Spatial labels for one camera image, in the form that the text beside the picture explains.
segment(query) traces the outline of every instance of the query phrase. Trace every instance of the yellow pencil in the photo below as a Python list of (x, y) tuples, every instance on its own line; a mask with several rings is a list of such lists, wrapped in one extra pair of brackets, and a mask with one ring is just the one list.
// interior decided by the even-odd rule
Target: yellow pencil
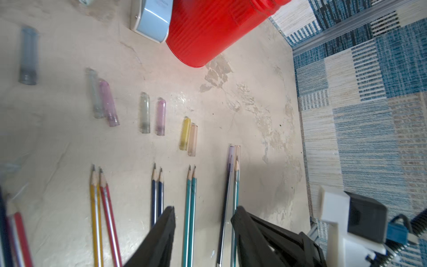
[(91, 174), (91, 210), (92, 210), (92, 235), (94, 238), (94, 260), (95, 267), (103, 267), (102, 258), (102, 232), (101, 232), (101, 205), (99, 202), (99, 178), (95, 171), (95, 165), (92, 165)]

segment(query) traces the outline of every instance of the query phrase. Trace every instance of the ribbed red plastic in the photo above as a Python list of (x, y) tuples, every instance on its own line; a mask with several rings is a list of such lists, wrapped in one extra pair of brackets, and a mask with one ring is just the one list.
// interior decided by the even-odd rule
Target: ribbed red plastic
[(203, 67), (290, 0), (174, 0), (167, 45)]

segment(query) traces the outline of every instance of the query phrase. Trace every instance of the concrete floor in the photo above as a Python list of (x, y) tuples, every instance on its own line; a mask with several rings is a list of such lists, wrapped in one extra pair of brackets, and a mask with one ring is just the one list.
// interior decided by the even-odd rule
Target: concrete floor
[[(92, 163), (110, 184), (126, 262), (149, 230), (154, 161), (164, 170), (165, 205), (175, 206), (172, 266), (181, 264), (189, 164), (199, 178), (194, 266), (215, 266), (229, 144), (242, 145), (240, 204), (294, 232), (309, 230), (292, 50), (269, 21), (194, 69), (129, 30), (130, 0), (97, 0), (90, 9), (77, 0), (0, 4), (0, 182), (16, 194), (35, 266), (93, 265)], [(36, 86), (17, 82), (22, 24), (40, 32)], [(110, 83), (120, 126), (94, 119), (87, 67)], [(164, 137), (138, 129), (142, 91), (152, 100), (152, 126), (157, 97), (167, 101)], [(199, 126), (194, 158), (178, 149), (184, 116)]]

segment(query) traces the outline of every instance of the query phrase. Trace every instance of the pencil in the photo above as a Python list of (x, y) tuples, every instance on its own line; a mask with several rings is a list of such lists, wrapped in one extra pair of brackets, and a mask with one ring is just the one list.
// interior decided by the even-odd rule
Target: pencil
[(188, 264), (188, 234), (190, 229), (191, 165), (188, 165), (187, 190), (185, 194), (184, 245), (182, 248), (182, 267)]
[(224, 193), (224, 203), (222, 206), (222, 219), (221, 219), (221, 229), (219, 231), (219, 242), (218, 242), (218, 254), (216, 256), (216, 267), (221, 267), (222, 265), (222, 250), (224, 248), (224, 235), (225, 235), (225, 219), (227, 216), (227, 206), (228, 206), (228, 192), (230, 191), (230, 180), (233, 176), (233, 156), (234, 156), (234, 147), (230, 146), (228, 150), (228, 168), (227, 168), (227, 178), (225, 183), (225, 193)]
[(92, 210), (92, 235), (94, 238), (95, 267), (104, 266), (102, 258), (102, 232), (101, 232), (101, 205), (99, 202), (99, 179), (92, 165), (91, 174), (91, 210)]
[(0, 266), (13, 267), (12, 249), (9, 241), (9, 229), (7, 226), (6, 205), (1, 197), (0, 188)]
[[(236, 151), (236, 164), (234, 166), (234, 191), (233, 191), (233, 215), (236, 213), (237, 206), (239, 205), (239, 182), (240, 182), (240, 163), (239, 156)], [(235, 237), (234, 228), (231, 231), (231, 267), (236, 267), (236, 251), (237, 239)]]
[(191, 201), (190, 201), (190, 227), (189, 227), (189, 238), (188, 238), (188, 267), (193, 266), (193, 250), (194, 250), (194, 220), (196, 215), (196, 166), (193, 169), (193, 179), (191, 181)]
[(22, 216), (10, 199), (6, 203), (6, 212), (11, 232), (12, 247), (16, 256), (16, 265), (18, 267), (32, 267)]
[(163, 202), (164, 202), (164, 179), (163, 169), (160, 168), (159, 180), (158, 180), (158, 201), (157, 201), (157, 219), (160, 218), (163, 213)]
[(151, 177), (151, 228), (157, 221), (157, 181), (156, 181), (156, 163), (154, 163), (153, 174)]
[(111, 204), (110, 189), (108, 188), (107, 180), (104, 172), (99, 169), (100, 190), (102, 204), (104, 206), (105, 222), (108, 229), (108, 237), (110, 239), (111, 256), (115, 267), (122, 267), (122, 258), (120, 256), (119, 241), (117, 239), (116, 224), (114, 222), (113, 206)]

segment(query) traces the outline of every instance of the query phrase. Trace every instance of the pencil sharpener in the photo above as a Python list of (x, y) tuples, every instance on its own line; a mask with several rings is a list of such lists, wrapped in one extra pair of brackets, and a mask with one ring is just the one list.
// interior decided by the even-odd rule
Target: pencil sharpener
[(131, 30), (162, 43), (169, 34), (173, 0), (132, 0)]

